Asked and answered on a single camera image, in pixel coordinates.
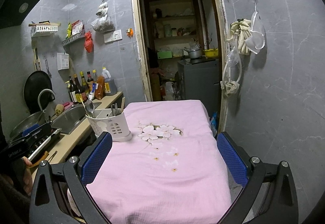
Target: electrical outlet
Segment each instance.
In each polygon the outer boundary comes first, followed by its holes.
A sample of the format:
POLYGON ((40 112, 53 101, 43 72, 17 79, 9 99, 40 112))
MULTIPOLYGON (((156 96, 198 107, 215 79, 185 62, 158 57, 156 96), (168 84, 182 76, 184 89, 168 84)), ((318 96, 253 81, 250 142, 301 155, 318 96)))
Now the electrical outlet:
POLYGON ((113 41, 121 40, 122 39, 122 31, 116 30, 113 32, 113 41))

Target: countertop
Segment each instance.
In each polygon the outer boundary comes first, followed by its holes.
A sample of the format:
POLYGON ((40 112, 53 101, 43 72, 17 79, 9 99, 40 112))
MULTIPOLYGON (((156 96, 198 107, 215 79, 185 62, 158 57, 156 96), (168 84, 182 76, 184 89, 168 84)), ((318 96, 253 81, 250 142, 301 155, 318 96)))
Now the countertop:
MULTIPOLYGON (((101 102, 101 104, 97 108, 106 109, 111 106, 111 104, 113 104, 113 102, 115 102, 122 94, 123 92, 117 92, 114 96, 105 96, 102 100, 94 100, 93 102, 101 102)), ((77 128, 74 129, 74 131, 72 131, 71 134, 61 133, 60 140, 56 142, 55 145, 50 146, 49 149, 47 149, 49 154, 46 160, 48 160, 52 156, 52 154, 57 151, 57 154, 53 157, 50 164, 64 162, 68 154, 90 129, 90 123, 86 118, 77 126, 77 128)), ((33 180, 37 172, 37 167, 34 168, 31 168, 33 180)))

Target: light switch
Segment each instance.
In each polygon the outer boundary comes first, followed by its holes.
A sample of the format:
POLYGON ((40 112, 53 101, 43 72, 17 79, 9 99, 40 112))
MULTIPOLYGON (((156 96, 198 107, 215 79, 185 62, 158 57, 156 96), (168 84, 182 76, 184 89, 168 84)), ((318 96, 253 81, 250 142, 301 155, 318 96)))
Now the light switch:
POLYGON ((109 42, 114 41, 113 35, 114 35, 113 32, 108 32, 108 33, 104 34, 104 43, 109 43, 109 42))
POLYGON ((113 41, 121 40, 122 39, 122 31, 116 30, 113 32, 113 41))

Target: red plastic bag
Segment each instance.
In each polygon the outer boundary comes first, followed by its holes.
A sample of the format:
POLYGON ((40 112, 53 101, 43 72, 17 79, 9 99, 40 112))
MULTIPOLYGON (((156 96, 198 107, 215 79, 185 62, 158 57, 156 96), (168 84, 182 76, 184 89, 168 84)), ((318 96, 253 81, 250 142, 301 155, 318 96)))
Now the red plastic bag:
POLYGON ((86 32, 84 34, 84 36, 86 37, 86 40, 84 42, 84 47, 86 48, 86 51, 91 53, 94 50, 94 42, 93 39, 91 38, 91 32, 86 32))

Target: stainless steel sink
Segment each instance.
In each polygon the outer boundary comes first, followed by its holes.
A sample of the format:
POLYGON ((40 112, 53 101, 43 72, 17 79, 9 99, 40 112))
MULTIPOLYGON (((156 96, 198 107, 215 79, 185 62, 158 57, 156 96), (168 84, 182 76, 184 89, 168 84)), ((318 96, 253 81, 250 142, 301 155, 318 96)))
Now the stainless steel sink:
MULTIPOLYGON (((100 104, 101 102, 94 102, 95 108, 100 104)), ((61 133, 71 134, 85 118, 86 111, 83 105, 73 105, 53 121, 52 127, 61 128, 61 133)))

